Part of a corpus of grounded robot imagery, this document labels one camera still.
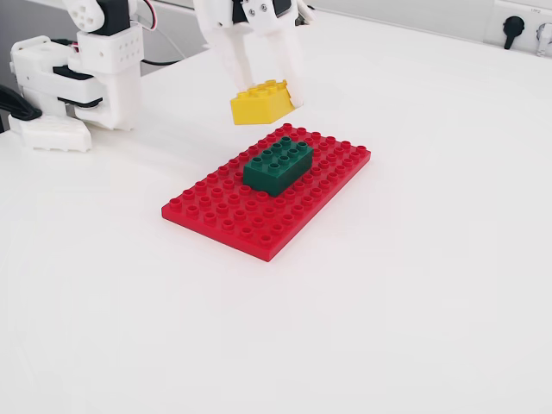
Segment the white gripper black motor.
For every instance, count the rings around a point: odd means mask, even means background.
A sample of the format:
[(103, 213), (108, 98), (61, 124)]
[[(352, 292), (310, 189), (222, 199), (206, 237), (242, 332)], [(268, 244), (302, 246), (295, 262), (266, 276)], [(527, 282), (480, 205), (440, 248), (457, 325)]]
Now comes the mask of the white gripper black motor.
[(235, 26), (247, 23), (273, 48), (293, 106), (304, 104), (301, 51), (295, 27), (302, 12), (301, 1), (194, 1), (194, 9), (198, 17), (214, 27), (202, 28), (202, 34), (221, 59), (238, 91), (254, 86), (244, 33)]

